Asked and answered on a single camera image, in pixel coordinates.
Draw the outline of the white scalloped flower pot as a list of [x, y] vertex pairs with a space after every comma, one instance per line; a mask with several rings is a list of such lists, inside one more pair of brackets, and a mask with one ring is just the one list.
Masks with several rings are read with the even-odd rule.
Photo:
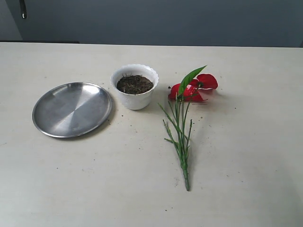
[[[127, 76], [143, 76], [151, 81], [153, 87], [141, 94], [127, 94], [117, 88], [120, 79]], [[111, 75], [111, 84], [117, 92], [117, 96], [121, 103], [130, 110], [141, 110], [145, 108], [152, 100], [152, 94], [159, 82], [157, 72], [149, 66], [142, 64], [128, 64], [117, 69]]]

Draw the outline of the stainless steel spork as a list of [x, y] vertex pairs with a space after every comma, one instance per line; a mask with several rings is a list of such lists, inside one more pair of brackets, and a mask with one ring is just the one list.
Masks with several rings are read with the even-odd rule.
[[27, 19], [27, 8], [25, 4], [25, 0], [19, 0], [20, 5], [20, 13], [23, 19]]

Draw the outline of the red artificial flower stem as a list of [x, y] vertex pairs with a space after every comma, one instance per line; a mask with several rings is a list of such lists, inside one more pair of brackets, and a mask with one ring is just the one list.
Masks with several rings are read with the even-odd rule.
[[165, 140], [173, 144], [175, 148], [187, 191], [190, 191], [188, 159], [193, 127], [193, 120], [187, 120], [188, 109], [192, 102], [201, 103], [206, 101], [201, 92], [213, 91], [218, 88], [218, 82], [212, 74], [202, 73], [205, 68], [206, 66], [202, 66], [191, 71], [180, 83], [169, 88], [168, 105], [170, 114], [162, 105], [159, 105], [168, 119], [167, 121], [163, 120], [168, 135]]

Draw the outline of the dark contents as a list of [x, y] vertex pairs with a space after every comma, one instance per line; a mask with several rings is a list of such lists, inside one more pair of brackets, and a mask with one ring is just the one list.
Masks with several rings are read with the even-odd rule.
[[123, 93], [138, 95], [151, 90], [153, 83], [142, 75], [123, 76], [116, 87]]

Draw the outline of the round stainless steel plate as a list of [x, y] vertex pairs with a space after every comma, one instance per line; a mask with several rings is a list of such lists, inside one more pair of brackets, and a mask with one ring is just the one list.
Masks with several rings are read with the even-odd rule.
[[69, 139], [102, 125], [112, 107], [112, 98], [104, 88], [88, 82], [71, 82], [42, 95], [33, 108], [32, 120], [43, 134]]

